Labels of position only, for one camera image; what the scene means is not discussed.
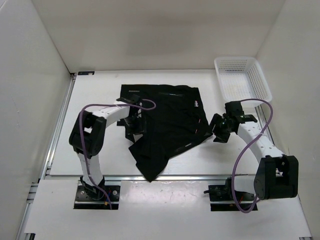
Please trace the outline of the black shorts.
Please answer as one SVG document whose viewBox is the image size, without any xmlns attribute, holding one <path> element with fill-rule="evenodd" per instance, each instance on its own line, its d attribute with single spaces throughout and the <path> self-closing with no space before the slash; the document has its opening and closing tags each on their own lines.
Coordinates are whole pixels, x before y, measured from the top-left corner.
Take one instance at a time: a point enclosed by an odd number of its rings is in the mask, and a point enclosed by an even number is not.
<svg viewBox="0 0 320 240">
<path fill-rule="evenodd" d="M 201 144 L 212 133 L 200 91 L 187 85 L 123 84 L 120 97 L 137 95 L 153 101 L 145 111 L 146 132 L 129 147 L 136 167 L 148 182 L 165 169 L 170 158 Z"/>
</svg>

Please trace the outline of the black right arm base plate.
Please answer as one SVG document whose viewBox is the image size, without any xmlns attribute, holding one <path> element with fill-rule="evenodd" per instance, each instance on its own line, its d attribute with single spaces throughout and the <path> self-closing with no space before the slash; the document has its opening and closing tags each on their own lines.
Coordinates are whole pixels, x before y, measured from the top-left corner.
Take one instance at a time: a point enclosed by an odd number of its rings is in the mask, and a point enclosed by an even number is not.
<svg viewBox="0 0 320 240">
<path fill-rule="evenodd" d="M 236 202 L 231 191 L 231 182 L 227 180 L 224 184 L 211 184 L 203 192 L 209 196 L 211 212 L 238 212 Z M 248 210 L 255 195 L 243 191 L 235 191 L 235 199 L 243 210 Z"/>
</svg>

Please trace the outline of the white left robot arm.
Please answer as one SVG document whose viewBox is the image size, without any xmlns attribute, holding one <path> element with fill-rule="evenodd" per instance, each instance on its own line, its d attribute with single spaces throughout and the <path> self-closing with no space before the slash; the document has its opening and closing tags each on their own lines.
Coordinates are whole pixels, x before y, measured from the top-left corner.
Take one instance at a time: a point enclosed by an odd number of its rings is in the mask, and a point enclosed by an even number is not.
<svg viewBox="0 0 320 240">
<path fill-rule="evenodd" d="M 99 161 L 107 127 L 122 122 L 125 137 L 132 142 L 146 132 L 143 100 L 139 96 L 133 95 L 130 99 L 120 97 L 113 104 L 102 104 L 101 107 L 93 112 L 82 110 L 69 137 L 69 144 L 81 164 L 80 182 L 85 193 L 95 201 L 105 199 L 107 193 Z"/>
</svg>

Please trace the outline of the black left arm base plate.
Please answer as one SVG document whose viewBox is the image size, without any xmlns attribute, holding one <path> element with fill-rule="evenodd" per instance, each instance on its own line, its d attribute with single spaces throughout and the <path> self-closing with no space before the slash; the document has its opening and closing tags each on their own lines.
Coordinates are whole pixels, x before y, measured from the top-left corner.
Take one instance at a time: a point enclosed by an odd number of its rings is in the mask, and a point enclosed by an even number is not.
<svg viewBox="0 0 320 240">
<path fill-rule="evenodd" d="M 100 193 L 98 196 L 91 193 L 87 194 L 86 188 L 79 181 L 73 208 L 75 210 L 118 210 L 121 186 L 112 183 L 111 185 L 105 184 L 104 187 L 111 204 L 103 193 Z"/>
</svg>

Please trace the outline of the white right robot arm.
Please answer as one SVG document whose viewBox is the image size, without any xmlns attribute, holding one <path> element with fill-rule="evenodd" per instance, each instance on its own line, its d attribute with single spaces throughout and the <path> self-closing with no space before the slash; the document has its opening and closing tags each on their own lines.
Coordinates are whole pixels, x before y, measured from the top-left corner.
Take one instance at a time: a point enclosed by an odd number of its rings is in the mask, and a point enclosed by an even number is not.
<svg viewBox="0 0 320 240">
<path fill-rule="evenodd" d="M 242 193 L 256 195 L 260 200 L 294 198 L 298 194 L 299 162 L 285 155 L 264 136 L 253 115 L 228 116 L 215 114 L 210 127 L 217 143 L 227 143 L 232 133 L 240 137 L 258 162 L 255 176 L 237 175 L 233 170 L 224 193 L 230 200 Z"/>
</svg>

